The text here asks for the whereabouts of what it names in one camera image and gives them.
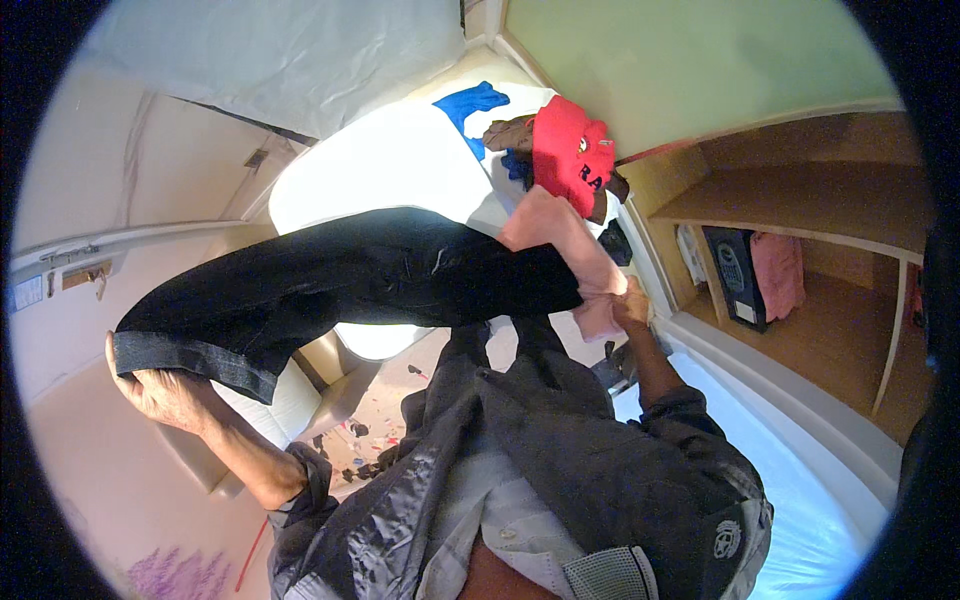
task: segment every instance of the blue cloth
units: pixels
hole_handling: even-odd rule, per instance
[[[483,147],[483,140],[479,137],[466,137],[464,135],[464,121],[477,110],[490,110],[491,108],[502,107],[510,104],[510,97],[507,94],[501,94],[493,89],[488,82],[482,82],[476,87],[461,89],[453,92],[449,96],[444,96],[433,106],[446,113],[453,127],[457,128],[461,137],[470,146],[473,155],[477,160],[483,160],[486,149]]]
[[[534,165],[532,162],[518,159],[514,149],[508,148],[507,154],[500,157],[500,164],[507,170],[508,179],[520,180],[523,183],[523,191],[530,191],[527,178],[533,177]]]

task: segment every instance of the red cap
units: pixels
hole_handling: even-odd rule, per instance
[[[563,196],[585,219],[593,212],[593,192],[610,181],[613,142],[607,124],[566,98],[554,96],[534,119],[534,183]]]

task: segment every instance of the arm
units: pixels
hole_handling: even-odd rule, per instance
[[[300,461],[253,429],[209,381],[188,372],[157,369],[134,372],[134,381],[118,377],[112,331],[107,333],[106,354],[113,382],[138,411],[200,436],[266,510],[278,509],[306,486]]]
[[[636,378],[642,391],[640,405],[644,413],[668,392],[684,385],[650,331],[647,324],[649,305],[650,301],[634,276],[627,279],[627,293],[613,297],[613,317],[627,332],[630,350],[636,359]]]

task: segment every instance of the green wall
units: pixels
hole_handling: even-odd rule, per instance
[[[617,155],[783,112],[895,99],[836,0],[510,0],[507,29]]]

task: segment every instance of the wooden cabinet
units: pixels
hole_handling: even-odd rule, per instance
[[[904,318],[932,223],[924,168],[902,115],[818,117],[741,132],[619,167],[635,192],[675,310],[758,350],[903,445],[932,376]],[[676,227],[692,226],[708,283],[693,284]],[[727,316],[702,226],[802,239],[805,303],[757,333]]]

